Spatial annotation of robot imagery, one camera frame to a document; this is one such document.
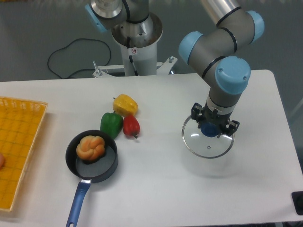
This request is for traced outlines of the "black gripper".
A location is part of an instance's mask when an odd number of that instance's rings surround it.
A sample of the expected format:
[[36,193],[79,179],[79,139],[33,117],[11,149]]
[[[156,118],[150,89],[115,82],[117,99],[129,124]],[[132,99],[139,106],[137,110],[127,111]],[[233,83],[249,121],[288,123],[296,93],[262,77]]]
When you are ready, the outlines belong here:
[[238,129],[240,122],[230,120],[232,112],[228,114],[219,114],[218,110],[213,111],[205,105],[202,107],[199,103],[194,103],[191,108],[191,119],[198,122],[200,128],[204,125],[212,124],[219,128],[220,135],[231,137]]

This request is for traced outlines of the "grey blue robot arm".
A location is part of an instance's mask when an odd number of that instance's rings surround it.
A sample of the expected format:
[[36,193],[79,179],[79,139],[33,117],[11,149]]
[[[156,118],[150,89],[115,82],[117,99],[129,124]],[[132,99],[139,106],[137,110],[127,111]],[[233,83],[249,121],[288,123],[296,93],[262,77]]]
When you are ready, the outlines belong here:
[[[244,11],[235,0],[204,0],[202,5],[216,25],[209,35],[187,34],[178,52],[183,61],[210,86],[205,105],[194,104],[191,118],[207,137],[233,135],[239,122],[230,116],[248,85],[251,69],[234,54],[259,39],[265,29],[255,11]],[[127,76],[154,75],[155,47],[163,28],[146,0],[91,0],[85,9],[94,26],[110,30],[121,47]]]

